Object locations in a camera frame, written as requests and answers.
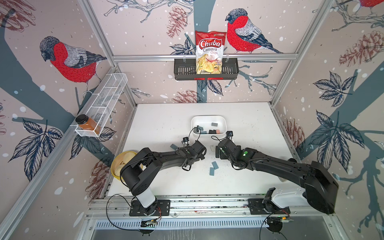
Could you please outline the black eraser 4B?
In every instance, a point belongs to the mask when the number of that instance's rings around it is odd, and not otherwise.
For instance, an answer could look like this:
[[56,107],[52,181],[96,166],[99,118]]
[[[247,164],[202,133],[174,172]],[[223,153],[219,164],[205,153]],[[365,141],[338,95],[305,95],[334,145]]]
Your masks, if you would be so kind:
[[220,158],[220,148],[218,146],[215,147],[215,156],[216,158]]

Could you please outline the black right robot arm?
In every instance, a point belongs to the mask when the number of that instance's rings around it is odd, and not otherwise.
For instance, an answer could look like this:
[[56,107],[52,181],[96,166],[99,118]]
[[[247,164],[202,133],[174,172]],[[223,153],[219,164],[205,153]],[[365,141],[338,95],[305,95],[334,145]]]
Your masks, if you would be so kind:
[[260,171],[288,180],[305,190],[304,198],[315,210],[328,215],[335,213],[339,184],[318,162],[304,164],[292,158],[278,159],[256,149],[242,149],[228,138],[219,141],[216,157],[229,160],[235,170]]

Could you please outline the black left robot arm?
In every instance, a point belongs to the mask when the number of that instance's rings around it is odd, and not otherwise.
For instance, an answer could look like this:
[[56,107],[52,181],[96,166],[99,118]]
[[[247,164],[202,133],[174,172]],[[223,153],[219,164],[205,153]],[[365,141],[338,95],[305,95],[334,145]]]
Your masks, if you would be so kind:
[[172,152],[159,153],[143,148],[120,170],[120,181],[140,203],[143,214],[150,216],[161,210],[150,189],[158,172],[173,167],[188,172],[195,162],[205,159],[206,153],[206,147],[199,141]]

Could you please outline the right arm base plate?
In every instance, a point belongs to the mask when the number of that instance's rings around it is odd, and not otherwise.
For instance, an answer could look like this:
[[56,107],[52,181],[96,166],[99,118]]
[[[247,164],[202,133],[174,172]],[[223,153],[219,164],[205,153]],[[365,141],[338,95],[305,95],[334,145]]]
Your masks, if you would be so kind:
[[266,214],[280,214],[290,215],[291,211],[289,207],[280,208],[274,204],[271,200],[264,199],[248,199],[248,208],[251,215],[266,215]]

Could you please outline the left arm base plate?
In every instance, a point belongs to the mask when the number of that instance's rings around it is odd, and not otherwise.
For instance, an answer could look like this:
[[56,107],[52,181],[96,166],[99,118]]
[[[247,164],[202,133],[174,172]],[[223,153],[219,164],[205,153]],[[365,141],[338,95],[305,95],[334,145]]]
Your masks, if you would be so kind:
[[155,200],[149,207],[144,208],[138,200],[131,203],[130,217],[168,216],[170,214],[170,200]]

